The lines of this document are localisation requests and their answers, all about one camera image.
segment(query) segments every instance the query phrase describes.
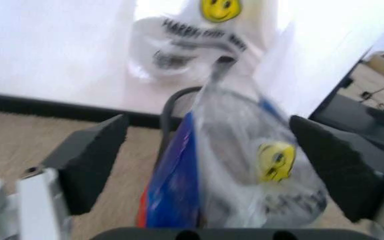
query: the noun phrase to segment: yellow smiley face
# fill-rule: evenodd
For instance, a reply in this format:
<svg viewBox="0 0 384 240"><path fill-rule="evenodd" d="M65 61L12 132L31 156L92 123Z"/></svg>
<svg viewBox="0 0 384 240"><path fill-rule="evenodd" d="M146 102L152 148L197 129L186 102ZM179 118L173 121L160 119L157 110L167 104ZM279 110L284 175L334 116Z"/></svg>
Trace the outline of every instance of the yellow smiley face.
<svg viewBox="0 0 384 240"><path fill-rule="evenodd" d="M205 19L222 23L241 13L240 0L202 0L201 12Z"/></svg>
<svg viewBox="0 0 384 240"><path fill-rule="evenodd" d="M296 158L295 147L284 142L262 144L258 148L257 165L261 182L288 179Z"/></svg>

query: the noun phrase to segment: beige carpet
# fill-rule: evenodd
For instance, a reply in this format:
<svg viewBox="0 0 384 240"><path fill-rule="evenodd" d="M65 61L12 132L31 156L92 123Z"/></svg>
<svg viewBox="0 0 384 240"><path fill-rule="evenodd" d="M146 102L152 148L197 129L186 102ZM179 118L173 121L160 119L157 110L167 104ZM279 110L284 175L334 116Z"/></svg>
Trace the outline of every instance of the beige carpet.
<svg viewBox="0 0 384 240"><path fill-rule="evenodd" d="M84 121L0 113L0 178L9 193L27 168L39 164L70 133L92 126ZM86 240L103 231L134 225L139 198L160 143L158 130L130 127L112 174L89 214L74 218L74 240ZM351 224L337 206L329 204L315 227L367 232L369 223Z"/></svg>

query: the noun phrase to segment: screw hole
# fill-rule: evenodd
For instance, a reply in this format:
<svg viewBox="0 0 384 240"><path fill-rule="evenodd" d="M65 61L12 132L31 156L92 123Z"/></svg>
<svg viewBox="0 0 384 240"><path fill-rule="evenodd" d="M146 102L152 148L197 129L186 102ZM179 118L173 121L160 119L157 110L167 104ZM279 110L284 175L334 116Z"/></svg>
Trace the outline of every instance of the screw hole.
<svg viewBox="0 0 384 240"><path fill-rule="evenodd" d="M289 231L277 231L273 235L272 240L298 240L298 238Z"/></svg>
<svg viewBox="0 0 384 240"><path fill-rule="evenodd" d="M176 237L175 240L201 240L198 233L194 231L181 231Z"/></svg>
<svg viewBox="0 0 384 240"><path fill-rule="evenodd" d="M25 172L26 172L27 174L31 174L31 173L36 172L37 170L38 170L37 167L31 167L31 168L26 169Z"/></svg>

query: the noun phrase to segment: black table edge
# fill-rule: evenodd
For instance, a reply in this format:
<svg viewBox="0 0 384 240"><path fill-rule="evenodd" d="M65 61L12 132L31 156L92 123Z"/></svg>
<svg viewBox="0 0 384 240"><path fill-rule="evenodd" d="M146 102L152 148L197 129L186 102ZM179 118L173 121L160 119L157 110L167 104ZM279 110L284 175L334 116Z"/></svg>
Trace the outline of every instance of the black table edge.
<svg viewBox="0 0 384 240"><path fill-rule="evenodd" d="M153 129L160 128L160 115L158 114L122 111L14 96L0 95L0 112L91 122L102 122L116 115L124 114L128 116L131 126ZM181 119L174 117L172 127L176 128L180 124L180 121Z"/></svg>

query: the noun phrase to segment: plastic bag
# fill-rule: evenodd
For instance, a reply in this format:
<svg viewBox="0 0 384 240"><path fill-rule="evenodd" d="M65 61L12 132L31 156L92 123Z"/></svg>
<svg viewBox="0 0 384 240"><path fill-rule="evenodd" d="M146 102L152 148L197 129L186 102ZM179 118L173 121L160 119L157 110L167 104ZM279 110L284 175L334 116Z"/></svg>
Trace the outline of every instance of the plastic bag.
<svg viewBox="0 0 384 240"><path fill-rule="evenodd" d="M285 117L258 94L236 93L238 78L221 80L225 70L219 69L155 169L142 197L139 226L310 224L324 211L327 192ZM252 81L241 84L247 83L254 89Z"/></svg>
<svg viewBox="0 0 384 240"><path fill-rule="evenodd" d="M137 0L129 72L144 82L199 82L228 56L249 75L289 22L278 8L278 0Z"/></svg>

